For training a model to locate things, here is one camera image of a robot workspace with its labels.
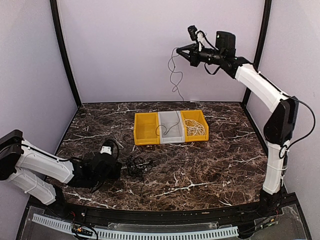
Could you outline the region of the yellow bin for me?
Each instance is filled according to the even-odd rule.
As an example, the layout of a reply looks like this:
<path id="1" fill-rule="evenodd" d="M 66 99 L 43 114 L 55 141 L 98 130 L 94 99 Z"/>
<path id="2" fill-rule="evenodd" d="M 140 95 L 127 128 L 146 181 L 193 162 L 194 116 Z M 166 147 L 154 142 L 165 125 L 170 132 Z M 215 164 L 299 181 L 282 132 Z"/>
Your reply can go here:
<path id="1" fill-rule="evenodd" d="M 136 113 L 134 116 L 134 144 L 136 146 L 159 145 L 159 119 L 157 112 Z"/>
<path id="2" fill-rule="evenodd" d="M 205 142 L 209 140 L 209 126 L 202 110 L 181 110 L 185 142 Z"/>

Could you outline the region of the white translucent bin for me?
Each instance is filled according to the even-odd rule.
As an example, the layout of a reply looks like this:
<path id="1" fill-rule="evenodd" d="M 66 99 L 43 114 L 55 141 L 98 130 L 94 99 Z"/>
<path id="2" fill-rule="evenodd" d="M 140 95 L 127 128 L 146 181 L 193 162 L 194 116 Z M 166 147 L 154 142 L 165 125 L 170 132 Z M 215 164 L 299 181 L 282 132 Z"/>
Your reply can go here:
<path id="1" fill-rule="evenodd" d="M 159 111 L 156 135 L 160 137 L 160 144 L 179 144 L 185 141 L 185 130 L 178 110 Z"/>

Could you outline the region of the yellow bin front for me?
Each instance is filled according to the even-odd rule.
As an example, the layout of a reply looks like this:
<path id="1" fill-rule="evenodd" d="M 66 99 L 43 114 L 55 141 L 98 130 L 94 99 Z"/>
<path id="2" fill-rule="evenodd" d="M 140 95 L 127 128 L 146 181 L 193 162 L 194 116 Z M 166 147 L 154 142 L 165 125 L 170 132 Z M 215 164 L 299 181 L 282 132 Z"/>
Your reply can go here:
<path id="1" fill-rule="evenodd" d="M 185 142 L 205 142 L 209 140 L 209 126 L 202 110 L 181 110 Z"/>

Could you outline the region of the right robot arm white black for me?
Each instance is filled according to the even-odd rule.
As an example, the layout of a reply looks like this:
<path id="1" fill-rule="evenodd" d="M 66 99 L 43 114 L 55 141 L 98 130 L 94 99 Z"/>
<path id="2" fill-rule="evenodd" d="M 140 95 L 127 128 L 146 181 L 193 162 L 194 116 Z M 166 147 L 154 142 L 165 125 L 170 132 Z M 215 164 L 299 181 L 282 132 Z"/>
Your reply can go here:
<path id="1" fill-rule="evenodd" d="M 316 127 L 314 122 L 306 135 L 292 141 L 299 105 L 304 105 L 310 111 L 312 109 L 305 102 L 277 87 L 245 57 L 237 56 L 234 34 L 217 31 L 215 44 L 211 44 L 205 33 L 194 25 L 188 28 L 188 33 L 191 43 L 176 48 L 179 56 L 193 67 L 198 67 L 200 63 L 205 66 L 216 65 L 218 70 L 223 70 L 251 90 L 271 113 L 263 127 L 268 154 L 261 192 L 270 196 L 277 194 L 283 185 L 290 148 L 311 135 Z"/>

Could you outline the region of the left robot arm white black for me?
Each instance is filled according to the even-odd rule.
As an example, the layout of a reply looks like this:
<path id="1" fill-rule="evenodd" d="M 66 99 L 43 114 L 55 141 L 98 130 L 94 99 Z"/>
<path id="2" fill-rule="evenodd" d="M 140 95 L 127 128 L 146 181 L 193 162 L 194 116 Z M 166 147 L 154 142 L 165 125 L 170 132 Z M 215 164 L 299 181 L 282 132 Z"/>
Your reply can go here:
<path id="1" fill-rule="evenodd" d="M 64 202 L 62 190 L 44 182 L 40 173 L 74 188 L 96 191 L 105 181 L 117 180 L 122 164 L 118 162 L 119 148 L 107 139 L 92 159 L 61 158 L 50 154 L 23 138 L 15 129 L 0 139 L 0 179 L 13 183 L 26 194 L 37 198 L 60 218 L 67 218 L 70 206 Z"/>

